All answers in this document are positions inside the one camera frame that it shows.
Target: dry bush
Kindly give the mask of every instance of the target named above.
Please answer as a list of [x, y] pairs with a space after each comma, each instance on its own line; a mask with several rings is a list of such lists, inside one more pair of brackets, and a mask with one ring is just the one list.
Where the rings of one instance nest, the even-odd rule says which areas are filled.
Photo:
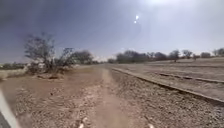
[[0, 71], [0, 80], [5, 80], [8, 77], [16, 77], [22, 76], [26, 73], [26, 69], [18, 69], [18, 70], [1, 70]]

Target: ground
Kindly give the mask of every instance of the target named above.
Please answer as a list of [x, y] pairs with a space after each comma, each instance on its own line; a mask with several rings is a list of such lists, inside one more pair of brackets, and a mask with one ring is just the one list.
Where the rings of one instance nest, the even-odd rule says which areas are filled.
[[10, 78], [2, 90], [22, 128], [224, 127], [224, 108], [105, 66], [61, 79]]

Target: sky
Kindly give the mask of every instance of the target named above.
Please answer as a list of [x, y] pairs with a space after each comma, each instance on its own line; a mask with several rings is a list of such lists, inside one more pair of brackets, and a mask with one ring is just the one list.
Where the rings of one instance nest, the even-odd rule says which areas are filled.
[[124, 50], [224, 47], [223, 0], [0, 0], [0, 63], [22, 62], [27, 35], [105, 60]]

